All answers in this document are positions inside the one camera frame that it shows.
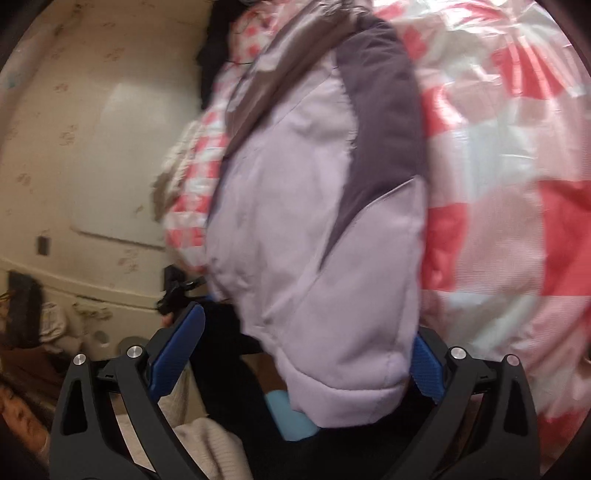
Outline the light blue object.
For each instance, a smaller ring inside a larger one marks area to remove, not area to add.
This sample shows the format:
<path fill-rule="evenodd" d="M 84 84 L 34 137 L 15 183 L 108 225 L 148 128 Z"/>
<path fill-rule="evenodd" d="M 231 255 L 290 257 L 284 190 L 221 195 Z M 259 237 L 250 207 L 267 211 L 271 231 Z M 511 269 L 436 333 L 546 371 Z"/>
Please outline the light blue object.
<path fill-rule="evenodd" d="M 320 430 L 307 415 L 291 408 L 287 391 L 273 390 L 266 393 L 266 405 L 280 435 L 287 442 L 297 442 L 313 437 Z"/>

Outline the lilac and purple padded jacket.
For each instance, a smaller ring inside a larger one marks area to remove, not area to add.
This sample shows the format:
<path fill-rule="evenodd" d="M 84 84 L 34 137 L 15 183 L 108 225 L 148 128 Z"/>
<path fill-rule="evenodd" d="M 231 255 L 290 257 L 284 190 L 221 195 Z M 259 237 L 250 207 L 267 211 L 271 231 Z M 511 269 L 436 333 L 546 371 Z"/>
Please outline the lilac and purple padded jacket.
<path fill-rule="evenodd" d="M 205 265 L 290 404 L 372 424 L 404 396 L 420 316 L 428 155 L 414 67 L 358 1 L 311 1 L 233 90 Z"/>

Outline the black clothing pile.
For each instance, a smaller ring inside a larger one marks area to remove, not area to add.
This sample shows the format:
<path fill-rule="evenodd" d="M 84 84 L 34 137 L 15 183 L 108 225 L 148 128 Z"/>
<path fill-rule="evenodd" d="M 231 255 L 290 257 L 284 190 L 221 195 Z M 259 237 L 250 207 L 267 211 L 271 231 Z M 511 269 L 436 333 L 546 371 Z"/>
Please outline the black clothing pile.
<path fill-rule="evenodd" d="M 230 26 L 249 8 L 250 1 L 218 0 L 211 7 L 204 45 L 197 53 L 200 108 L 211 104 L 213 84 L 218 72 L 229 58 Z"/>

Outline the cream knitted cloth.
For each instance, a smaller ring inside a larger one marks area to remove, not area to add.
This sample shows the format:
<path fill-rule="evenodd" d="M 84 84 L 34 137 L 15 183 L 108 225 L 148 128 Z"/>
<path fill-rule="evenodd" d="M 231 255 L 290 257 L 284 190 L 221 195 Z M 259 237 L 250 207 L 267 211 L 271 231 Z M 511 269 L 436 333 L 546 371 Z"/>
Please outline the cream knitted cloth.
<path fill-rule="evenodd" d="M 189 400 L 189 369 L 185 368 L 172 392 L 158 406 L 176 437 L 207 479 L 252 479 L 242 442 L 207 417 L 183 423 Z"/>

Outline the red white checkered bed cover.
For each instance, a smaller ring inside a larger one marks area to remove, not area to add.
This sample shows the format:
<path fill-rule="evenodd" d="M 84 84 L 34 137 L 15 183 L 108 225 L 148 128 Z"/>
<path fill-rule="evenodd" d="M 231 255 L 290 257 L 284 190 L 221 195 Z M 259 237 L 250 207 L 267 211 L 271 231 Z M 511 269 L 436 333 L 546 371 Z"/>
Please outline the red white checkered bed cover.
<path fill-rule="evenodd" d="M 160 224 L 204 270 L 205 234 L 242 75 L 311 1 L 263 1 L 230 54 L 180 195 Z M 419 324 L 469 353 L 517 356 L 548 466 L 590 407 L 590 76 L 533 1 L 358 1 L 394 27 L 421 95 L 428 155 Z"/>

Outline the beige quilted blanket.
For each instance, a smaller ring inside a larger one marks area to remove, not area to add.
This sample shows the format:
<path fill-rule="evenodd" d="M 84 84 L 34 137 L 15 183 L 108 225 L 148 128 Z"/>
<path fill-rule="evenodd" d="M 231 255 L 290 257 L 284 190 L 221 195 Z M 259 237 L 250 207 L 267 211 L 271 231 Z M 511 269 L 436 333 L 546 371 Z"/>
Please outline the beige quilted blanket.
<path fill-rule="evenodd" d="M 153 219 L 160 223 L 180 195 L 184 176 L 192 161 L 194 141 L 201 130 L 199 119 L 189 122 L 164 156 L 160 171 L 151 184 Z"/>

